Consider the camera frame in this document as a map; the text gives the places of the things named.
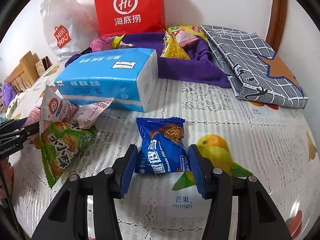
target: tablecloth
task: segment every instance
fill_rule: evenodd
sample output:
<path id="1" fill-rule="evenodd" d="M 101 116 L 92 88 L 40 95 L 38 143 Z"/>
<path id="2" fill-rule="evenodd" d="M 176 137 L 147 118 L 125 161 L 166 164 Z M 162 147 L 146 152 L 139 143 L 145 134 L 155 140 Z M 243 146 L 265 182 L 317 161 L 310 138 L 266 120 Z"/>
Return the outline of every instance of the tablecloth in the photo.
<path id="1" fill-rule="evenodd" d="M 45 84 L 52 85 L 64 64 L 49 77 L 42 76 L 15 110 L 28 116 Z M 96 175 L 111 167 L 131 143 L 141 146 L 136 117 L 186 119 L 183 144 L 187 148 L 206 134 L 228 142 L 233 160 L 250 170 L 270 194 L 284 220 L 302 214 L 293 235 L 303 239 L 320 215 L 320 161 L 310 159 L 311 131 L 301 110 L 235 99 L 231 89 L 213 85 L 158 79 L 148 111 L 106 109 L 95 122 L 98 134 L 84 152 L 75 157 L 53 189 L 44 175 L 41 152 L 29 141 L 10 157 L 15 177 L 12 200 L 23 229 L 32 236 L 41 216 L 71 174 Z M 123 239 L 201 239 L 210 200 L 203 200 L 196 186 L 172 190 L 181 173 L 134 174 L 128 193 L 115 200 Z M 190 204 L 177 205 L 177 201 Z M 88 233 L 94 237 L 92 197 L 88 197 Z M 229 239 L 236 237 L 237 199 Z"/>

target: screw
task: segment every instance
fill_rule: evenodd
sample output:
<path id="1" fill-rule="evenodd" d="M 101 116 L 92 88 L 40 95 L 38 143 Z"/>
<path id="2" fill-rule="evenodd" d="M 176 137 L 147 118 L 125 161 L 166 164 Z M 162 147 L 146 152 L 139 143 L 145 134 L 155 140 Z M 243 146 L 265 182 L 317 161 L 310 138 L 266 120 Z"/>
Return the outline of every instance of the screw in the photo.
<path id="1" fill-rule="evenodd" d="M 104 173 L 105 173 L 105 174 L 111 174 L 111 173 L 113 173 L 113 168 L 106 168 L 106 169 L 104 170 Z"/>
<path id="2" fill-rule="evenodd" d="M 214 172 L 215 174 L 221 174 L 221 173 L 222 173 L 222 169 L 220 169 L 220 168 L 214 168 L 214 169 L 213 169 L 213 172 Z"/>
<path id="3" fill-rule="evenodd" d="M 78 175 L 76 175 L 76 174 L 73 174 L 73 175 L 71 175 L 70 177 L 69 177 L 69 180 L 70 181 L 75 181 L 75 180 L 77 180 L 78 179 Z"/>
<path id="4" fill-rule="evenodd" d="M 250 176 L 249 176 L 249 180 L 250 180 L 251 182 L 256 182 L 256 181 L 257 181 L 257 177 L 255 177 L 255 176 L 253 176 L 253 175 L 250 175 Z"/>

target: wooden headboard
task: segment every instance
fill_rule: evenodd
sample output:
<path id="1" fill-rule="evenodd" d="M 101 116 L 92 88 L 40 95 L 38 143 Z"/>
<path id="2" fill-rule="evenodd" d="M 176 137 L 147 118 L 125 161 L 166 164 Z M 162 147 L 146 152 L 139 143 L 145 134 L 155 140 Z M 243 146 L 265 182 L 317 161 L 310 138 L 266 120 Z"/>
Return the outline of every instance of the wooden headboard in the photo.
<path id="1" fill-rule="evenodd" d="M 16 66 L 4 82 L 10 83 L 17 92 L 31 88 L 39 78 L 35 64 L 36 59 L 29 51 L 20 59 L 20 64 Z"/>

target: white wall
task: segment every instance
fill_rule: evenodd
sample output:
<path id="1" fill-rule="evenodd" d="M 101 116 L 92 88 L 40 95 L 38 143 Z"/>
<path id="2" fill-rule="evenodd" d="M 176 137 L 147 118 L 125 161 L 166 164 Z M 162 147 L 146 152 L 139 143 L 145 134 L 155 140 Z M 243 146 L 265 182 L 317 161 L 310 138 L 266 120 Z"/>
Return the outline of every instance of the white wall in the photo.
<path id="1" fill-rule="evenodd" d="M 279 56 L 305 90 L 309 101 L 302 111 L 320 148 L 320 32 L 296 0 L 288 0 Z"/>
<path id="2" fill-rule="evenodd" d="M 42 28 L 40 4 L 31 0 L 21 11 L 0 43 L 0 82 L 12 72 L 20 58 L 29 50 L 39 58 L 57 57 L 47 45 Z M 94 0 L 77 0 L 96 17 Z M 257 32 L 265 37 L 268 30 L 272 0 L 165 0 L 166 24 L 209 24 Z"/>

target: red paper bag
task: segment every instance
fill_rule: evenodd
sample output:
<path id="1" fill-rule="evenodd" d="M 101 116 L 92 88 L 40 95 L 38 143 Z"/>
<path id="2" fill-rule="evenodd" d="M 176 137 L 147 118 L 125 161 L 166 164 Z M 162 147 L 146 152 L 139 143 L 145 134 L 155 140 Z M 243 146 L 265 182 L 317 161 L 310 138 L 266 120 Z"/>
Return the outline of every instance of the red paper bag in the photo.
<path id="1" fill-rule="evenodd" d="M 162 32 L 164 0 L 94 0 L 101 36 Z"/>

